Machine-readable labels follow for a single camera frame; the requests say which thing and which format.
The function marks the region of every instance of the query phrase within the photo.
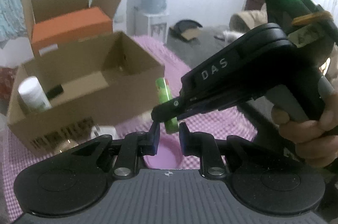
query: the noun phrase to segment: ribbed gray surface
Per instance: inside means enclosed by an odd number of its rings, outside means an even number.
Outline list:
[[[314,213],[277,218],[251,211],[224,183],[206,180],[198,170],[141,170],[113,183],[107,195],[85,212],[58,219],[25,215],[17,223],[48,224],[324,224]]]

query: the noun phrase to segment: cat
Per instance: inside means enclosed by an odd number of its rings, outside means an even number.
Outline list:
[[[242,35],[244,35],[244,33],[226,30],[219,35],[215,35],[215,38],[227,41],[228,43],[232,43],[238,38],[240,38]]]

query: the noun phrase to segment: pink bowl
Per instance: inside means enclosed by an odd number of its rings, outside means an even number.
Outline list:
[[[169,135],[161,135],[155,156],[146,155],[144,161],[148,168],[171,170],[180,168],[183,161],[180,143]]]

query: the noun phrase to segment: human hand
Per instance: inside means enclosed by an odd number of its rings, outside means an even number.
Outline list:
[[[338,94],[325,99],[325,109],[319,121],[290,121],[288,113],[275,106],[271,117],[279,125],[280,135],[295,143],[297,155],[309,165],[325,167],[337,158],[338,136],[321,135],[338,125]]]

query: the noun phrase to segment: cardboard box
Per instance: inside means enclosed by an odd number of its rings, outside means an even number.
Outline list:
[[[52,108],[24,113],[19,84],[39,79],[44,92],[62,85]],[[88,137],[94,124],[111,126],[158,104],[155,80],[164,67],[122,32],[73,41],[18,69],[8,108],[8,126],[34,154],[66,139]]]
[[[113,31],[120,0],[21,0],[28,37],[39,50]]]

